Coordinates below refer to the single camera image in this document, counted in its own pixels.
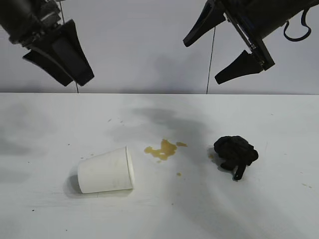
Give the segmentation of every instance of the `black cable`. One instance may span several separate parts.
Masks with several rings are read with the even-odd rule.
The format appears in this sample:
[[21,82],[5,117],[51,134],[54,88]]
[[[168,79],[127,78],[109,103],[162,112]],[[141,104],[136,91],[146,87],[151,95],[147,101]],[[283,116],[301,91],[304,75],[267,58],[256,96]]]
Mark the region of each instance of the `black cable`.
[[307,25],[307,23],[306,23],[306,16],[307,16],[307,13],[308,13],[309,9],[310,9],[310,8],[306,8],[306,9],[304,10],[304,12],[303,12],[302,17],[301,17],[301,25],[302,25],[302,26],[305,26],[306,28],[308,28],[308,32],[307,32],[304,36],[299,37],[299,38],[291,38],[291,37],[287,36],[286,31],[287,31],[288,26],[289,26],[289,21],[287,21],[286,26],[285,26],[285,29],[284,29],[284,36],[285,36],[286,39],[288,39],[289,41],[297,42],[297,41],[305,40],[307,37],[310,36],[310,34],[311,34],[311,28],[310,28],[310,27]]
[[216,32],[216,27],[214,28],[213,42],[212,42],[212,45],[211,45],[211,53],[210,53],[210,62],[209,62],[209,70],[208,70],[208,80],[207,80],[206,94],[208,94],[208,86],[209,86],[209,78],[210,78],[210,68],[211,68],[211,62],[212,62],[212,59],[213,59],[213,49],[214,49],[214,41],[215,41],[215,32]]

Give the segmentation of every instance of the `spilled liquid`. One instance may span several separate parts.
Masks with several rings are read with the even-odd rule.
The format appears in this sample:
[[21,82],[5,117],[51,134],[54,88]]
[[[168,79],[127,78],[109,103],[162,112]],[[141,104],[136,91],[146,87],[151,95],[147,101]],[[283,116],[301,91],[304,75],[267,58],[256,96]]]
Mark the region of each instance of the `spilled liquid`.
[[176,153],[177,146],[170,143],[168,140],[163,139],[160,143],[160,149],[153,149],[152,147],[147,147],[144,152],[150,153],[154,158],[159,158],[160,160],[166,161],[168,157]]

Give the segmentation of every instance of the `white backdrop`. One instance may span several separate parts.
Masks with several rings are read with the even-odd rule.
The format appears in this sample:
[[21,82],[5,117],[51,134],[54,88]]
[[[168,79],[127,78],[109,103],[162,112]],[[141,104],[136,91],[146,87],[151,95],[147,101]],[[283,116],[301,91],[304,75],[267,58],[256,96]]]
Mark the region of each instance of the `white backdrop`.
[[[205,0],[67,0],[66,20],[74,19],[95,78],[80,88],[93,93],[206,93],[213,31],[194,45],[183,38],[193,27]],[[283,37],[283,28],[265,39],[276,65],[258,75],[217,85],[214,76],[229,65],[245,44],[230,23],[216,29],[209,93],[318,94],[319,7],[307,17],[311,36],[299,43]],[[305,29],[300,14],[289,35]],[[65,88],[37,66],[22,60],[27,52],[12,45],[0,30],[0,92],[76,92]]]

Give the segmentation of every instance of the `robotic arm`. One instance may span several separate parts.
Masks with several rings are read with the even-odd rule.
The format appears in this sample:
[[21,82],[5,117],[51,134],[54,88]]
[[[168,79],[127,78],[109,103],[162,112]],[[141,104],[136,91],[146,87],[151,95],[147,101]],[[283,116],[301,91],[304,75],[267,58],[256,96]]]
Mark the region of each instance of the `robotic arm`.
[[23,58],[41,67],[59,83],[80,86],[94,74],[82,51],[73,20],[59,24],[55,0],[0,0],[0,25],[12,44],[30,50]]
[[[288,40],[306,39],[311,33],[306,23],[307,12],[318,4],[319,0],[207,0],[198,21],[184,39],[184,44],[189,47],[227,18],[245,41],[251,54],[243,51],[233,63],[215,76],[217,83],[257,74],[275,64],[263,39],[284,24],[284,36]],[[304,11],[301,23],[308,28],[308,32],[300,38],[288,37],[286,30],[289,19],[300,11]]]

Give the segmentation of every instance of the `white paper cup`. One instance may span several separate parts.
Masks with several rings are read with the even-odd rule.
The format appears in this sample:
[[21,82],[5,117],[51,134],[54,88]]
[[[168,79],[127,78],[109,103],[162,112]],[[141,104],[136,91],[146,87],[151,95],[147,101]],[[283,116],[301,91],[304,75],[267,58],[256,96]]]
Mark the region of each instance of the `white paper cup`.
[[134,188],[134,172],[127,147],[82,161],[78,167],[82,193]]

